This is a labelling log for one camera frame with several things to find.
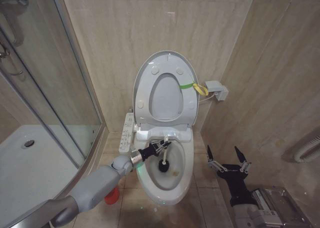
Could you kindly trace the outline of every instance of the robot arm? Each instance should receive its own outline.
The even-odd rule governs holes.
[[[170,142],[158,141],[149,147],[139,149],[135,155],[117,156],[112,164],[101,166],[95,172],[81,179],[63,199],[49,199],[17,218],[12,226],[23,228],[60,227],[73,220],[79,213],[94,208],[127,175],[136,164],[144,162],[148,157],[159,154]]]
[[[241,165],[237,164],[220,164],[212,155],[212,152],[207,147],[207,157],[209,167],[216,170],[217,175],[224,179],[228,184],[231,200],[230,204],[233,207],[237,204],[253,204],[258,205],[256,200],[252,197],[250,191],[247,189],[244,179],[248,176],[248,171],[251,162],[247,162],[244,154],[235,146],[235,151]]]

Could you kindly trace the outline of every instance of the tiled wall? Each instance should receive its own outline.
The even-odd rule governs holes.
[[[247,184],[285,186],[318,226],[319,159],[291,155],[320,133],[319,30],[320,0],[253,0],[222,78],[229,96],[201,130],[221,162],[237,161],[235,145],[252,161]]]
[[[0,143],[24,124],[38,121],[0,74]]]
[[[60,119],[67,125],[98,124],[96,111],[54,0],[29,0],[26,9],[8,5],[2,12],[17,19],[15,27],[22,30],[24,39],[21,45],[14,48]],[[0,23],[8,38],[14,40],[12,29],[2,13]],[[3,69],[10,73],[23,70],[14,55],[3,59],[2,64]],[[56,116],[49,111],[50,107],[48,110],[27,71],[15,76],[13,82],[24,91],[25,98],[36,105],[37,112],[46,123],[57,124]]]
[[[160,50],[220,80],[252,0],[64,0],[109,131],[121,132],[137,72]],[[200,130],[210,102],[200,106]]]

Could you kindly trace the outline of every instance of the yellow tag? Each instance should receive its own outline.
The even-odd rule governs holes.
[[[209,94],[208,89],[200,84],[193,84],[192,86],[202,96],[207,96]]]

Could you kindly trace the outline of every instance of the toilet brush head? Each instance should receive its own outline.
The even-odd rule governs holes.
[[[159,170],[160,170],[161,172],[165,173],[165,172],[167,172],[168,169],[169,169],[169,161],[166,160],[166,161],[165,161],[165,164],[162,163],[163,161],[164,161],[163,159],[161,159],[161,160],[159,161]]]

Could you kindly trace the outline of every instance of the green tag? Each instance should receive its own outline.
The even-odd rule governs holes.
[[[180,88],[181,89],[188,89],[188,88],[191,88],[193,85],[194,85],[194,83],[186,84],[186,85],[180,85]]]

